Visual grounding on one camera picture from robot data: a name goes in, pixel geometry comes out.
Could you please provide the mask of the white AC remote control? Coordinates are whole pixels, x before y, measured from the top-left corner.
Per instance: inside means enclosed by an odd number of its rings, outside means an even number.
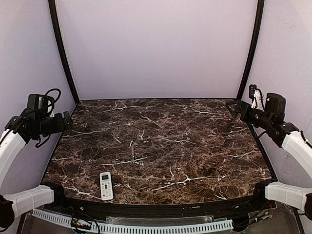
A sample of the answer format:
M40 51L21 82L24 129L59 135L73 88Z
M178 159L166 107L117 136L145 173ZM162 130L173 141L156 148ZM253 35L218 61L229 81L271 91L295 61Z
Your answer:
M109 201L114 199L113 183L110 172L103 172L99 174L99 184L101 199L103 201Z

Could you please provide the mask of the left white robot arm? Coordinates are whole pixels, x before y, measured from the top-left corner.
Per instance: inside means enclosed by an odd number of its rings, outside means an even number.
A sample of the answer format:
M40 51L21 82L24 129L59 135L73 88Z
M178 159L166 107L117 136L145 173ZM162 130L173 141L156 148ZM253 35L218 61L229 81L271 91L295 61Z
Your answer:
M54 113L61 96L59 88L45 94L30 94L25 109L13 116L0 136L0 230L5 232L22 214L65 200L62 186L53 182L31 182L30 163L35 161L27 147L35 141L42 147L52 135L72 127L69 112Z

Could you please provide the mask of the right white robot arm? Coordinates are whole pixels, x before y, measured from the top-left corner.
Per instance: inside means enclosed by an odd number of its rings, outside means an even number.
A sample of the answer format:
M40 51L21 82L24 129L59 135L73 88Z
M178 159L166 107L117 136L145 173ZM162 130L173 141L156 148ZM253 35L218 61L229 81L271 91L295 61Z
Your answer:
M303 131L290 122L284 121L286 100L279 94L267 93L266 103L262 105L262 96L255 90L252 104L241 100L226 103L233 117L264 129L265 133L279 147L290 154L310 176L312 174L312 145ZM284 184L276 180L265 180L255 185L252 205L260 209L267 201L277 201L298 210L311 219L312 190Z

